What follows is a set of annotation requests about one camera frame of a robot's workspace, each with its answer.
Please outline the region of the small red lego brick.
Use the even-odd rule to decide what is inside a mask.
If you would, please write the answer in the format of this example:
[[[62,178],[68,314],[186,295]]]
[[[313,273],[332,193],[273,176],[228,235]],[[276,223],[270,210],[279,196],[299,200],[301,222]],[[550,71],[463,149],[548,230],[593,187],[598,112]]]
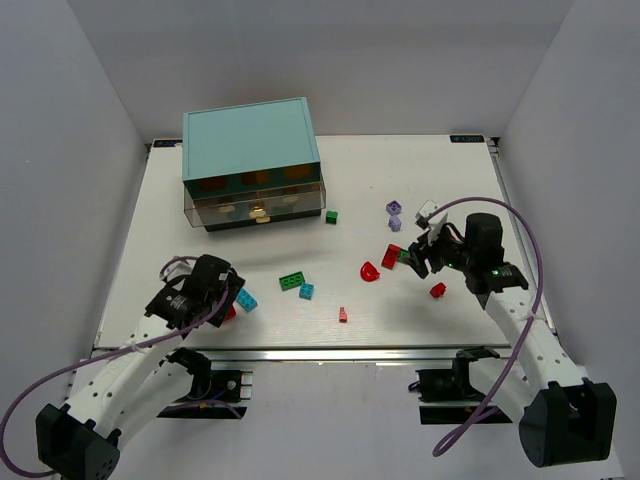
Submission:
[[[441,298],[447,291],[447,287],[444,283],[440,282],[437,283],[436,285],[434,285],[430,291],[429,294],[431,295],[432,298],[434,299],[439,299]]]

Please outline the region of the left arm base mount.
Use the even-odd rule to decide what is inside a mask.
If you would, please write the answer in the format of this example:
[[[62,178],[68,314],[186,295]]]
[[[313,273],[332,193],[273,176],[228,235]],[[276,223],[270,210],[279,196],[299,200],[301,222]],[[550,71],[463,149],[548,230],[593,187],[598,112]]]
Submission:
[[[164,408],[159,418],[241,420],[246,414],[253,387],[253,372],[216,366],[205,355],[180,348],[160,363],[186,368],[190,390]]]

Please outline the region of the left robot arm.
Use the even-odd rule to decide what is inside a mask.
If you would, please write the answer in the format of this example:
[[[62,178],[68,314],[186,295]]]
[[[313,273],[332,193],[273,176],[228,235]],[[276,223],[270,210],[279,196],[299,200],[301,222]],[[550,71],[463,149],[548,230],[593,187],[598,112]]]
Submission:
[[[173,403],[208,403],[210,360],[183,343],[206,324],[220,326],[245,280],[232,265],[202,255],[170,273],[127,343],[101,359],[97,375],[60,407],[36,417],[39,459],[64,479],[107,479],[124,446]]]

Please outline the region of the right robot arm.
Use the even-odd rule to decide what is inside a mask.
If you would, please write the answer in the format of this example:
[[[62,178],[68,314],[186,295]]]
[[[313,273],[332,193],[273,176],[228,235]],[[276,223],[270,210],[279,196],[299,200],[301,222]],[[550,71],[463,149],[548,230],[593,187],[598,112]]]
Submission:
[[[444,214],[416,223],[424,232],[410,246],[408,264],[421,277],[445,267],[461,272],[512,348],[510,357],[490,347],[462,349],[449,368],[421,371],[422,401],[495,405],[517,425],[524,453],[538,468],[607,459],[616,396],[608,384],[589,380],[535,318],[527,280],[504,259],[500,219],[471,214],[463,233]]]

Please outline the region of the red long lego brick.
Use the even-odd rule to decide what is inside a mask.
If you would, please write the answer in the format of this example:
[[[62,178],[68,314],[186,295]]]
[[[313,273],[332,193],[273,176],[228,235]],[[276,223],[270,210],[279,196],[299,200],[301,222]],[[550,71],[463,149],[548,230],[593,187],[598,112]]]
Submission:
[[[400,251],[401,251],[401,248],[399,246],[394,244],[389,244],[383,255],[381,266],[386,269],[392,270],[398,261]]]

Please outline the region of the red arch lego piece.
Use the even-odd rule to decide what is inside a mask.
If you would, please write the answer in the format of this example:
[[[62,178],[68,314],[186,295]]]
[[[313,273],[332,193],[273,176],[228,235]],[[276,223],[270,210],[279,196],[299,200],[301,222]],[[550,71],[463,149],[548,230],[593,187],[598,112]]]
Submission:
[[[362,264],[360,277],[365,282],[375,282],[380,278],[379,270],[369,261]]]

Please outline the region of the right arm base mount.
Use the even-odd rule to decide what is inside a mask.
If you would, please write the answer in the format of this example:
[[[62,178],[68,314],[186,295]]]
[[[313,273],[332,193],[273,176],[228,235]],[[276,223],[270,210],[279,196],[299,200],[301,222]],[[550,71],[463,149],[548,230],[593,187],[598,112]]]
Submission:
[[[417,380],[407,390],[416,393],[420,402],[420,424],[462,425],[475,412],[484,394],[469,380],[469,365],[484,359],[500,359],[488,347],[459,350],[447,368],[417,370]]]

